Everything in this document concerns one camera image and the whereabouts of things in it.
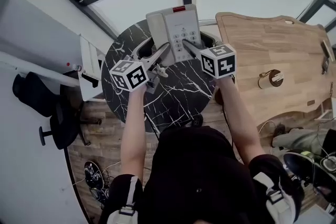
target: wooden desk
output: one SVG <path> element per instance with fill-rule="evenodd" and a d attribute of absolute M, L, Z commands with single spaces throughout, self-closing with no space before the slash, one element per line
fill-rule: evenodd
<path fill-rule="evenodd" d="M 330 97 L 334 64 L 322 75 L 321 42 L 330 48 L 322 26 L 287 16 L 253 18 L 217 13 L 216 20 L 223 42 L 237 50 L 238 88 L 257 125 L 285 112 L 310 112 Z M 271 69 L 284 73 L 283 84 L 260 89 L 259 74 Z"/>

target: floor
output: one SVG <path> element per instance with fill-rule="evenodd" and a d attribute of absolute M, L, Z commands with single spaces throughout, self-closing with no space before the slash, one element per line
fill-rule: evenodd
<path fill-rule="evenodd" d="M 324 107 L 328 107 L 329 105 L 328 101 L 324 103 Z M 281 122 L 289 128 L 303 126 L 304 128 L 316 129 L 318 122 L 314 121 L 314 119 L 317 118 L 320 113 L 320 109 L 310 113 L 290 112 L 277 116 L 272 120 L 276 124 Z M 202 112 L 202 115 L 204 118 L 203 125 L 208 125 L 221 131 L 230 140 L 230 134 L 223 117 L 222 108 L 217 105 L 214 100 L 209 102 L 208 106 Z M 73 144 L 68 147 L 71 168 L 76 182 L 84 178 L 83 167 L 84 163 L 88 160 L 97 163 L 101 171 L 107 166 L 120 161 L 121 136 L 124 127 L 124 124 L 114 116 L 106 103 L 86 103 L 82 113 L 82 118 L 100 118 L 102 119 L 102 124 L 82 126 L 86 138 L 91 142 L 90 146 L 84 146 L 80 138 L 77 137 Z M 273 130 L 274 125 L 272 123 L 267 123 L 265 125 L 260 132 L 261 144 L 267 153 L 272 153 L 282 159 L 282 155 L 285 151 L 279 151 L 276 148 L 272 148 L 271 151 L 270 148 Z M 146 168 L 151 168 L 152 158 L 156 147 L 157 139 L 155 135 L 153 133 L 147 133 L 147 153 L 145 159 Z M 144 170 L 144 185 L 150 176 L 151 171 L 149 169 Z M 116 164 L 108 168 L 109 175 L 112 177 L 118 176 L 119 171 L 120 164 Z M 77 183 L 76 186 L 89 218 L 92 220 L 92 223 L 98 223 L 99 216 L 101 214 L 99 203 L 93 198 L 85 181 Z M 306 196 L 303 201 L 301 212 L 304 212 L 316 203 L 322 207 L 326 207 L 326 201 L 319 195 L 316 195 L 310 186 L 306 187 L 304 190 Z"/>

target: black marble table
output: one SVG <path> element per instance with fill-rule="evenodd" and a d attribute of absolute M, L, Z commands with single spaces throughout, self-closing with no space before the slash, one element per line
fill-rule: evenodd
<path fill-rule="evenodd" d="M 146 20 L 142 20 L 126 29 L 114 41 L 106 55 L 102 68 L 102 88 L 111 111 L 125 122 L 129 93 L 120 95 L 112 82 L 109 70 L 145 39 L 151 37 Z M 149 121 L 157 132 L 179 123 L 184 123 L 202 112 L 215 89 L 214 79 L 205 74 L 198 60 L 178 62 L 166 70 L 167 78 L 160 77 L 155 94 L 144 97 L 144 109 L 148 115 L 145 122 L 147 132 L 153 132 Z"/>

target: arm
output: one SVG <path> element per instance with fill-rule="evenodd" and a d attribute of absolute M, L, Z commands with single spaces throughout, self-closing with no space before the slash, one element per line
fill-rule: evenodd
<path fill-rule="evenodd" d="M 256 124 L 248 113 L 231 77 L 217 81 L 222 93 L 224 107 L 227 108 L 227 120 L 231 136 L 245 165 L 258 156 L 265 154 Z"/>
<path fill-rule="evenodd" d="M 143 96 L 146 85 L 130 92 L 121 141 L 121 174 L 138 176 L 142 182 L 146 154 Z"/>

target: red light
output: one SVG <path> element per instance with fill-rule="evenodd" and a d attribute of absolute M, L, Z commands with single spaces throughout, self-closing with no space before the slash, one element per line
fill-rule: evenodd
<path fill-rule="evenodd" d="M 175 7 L 173 8 L 173 12 L 182 12 L 185 10 L 185 6 Z"/>

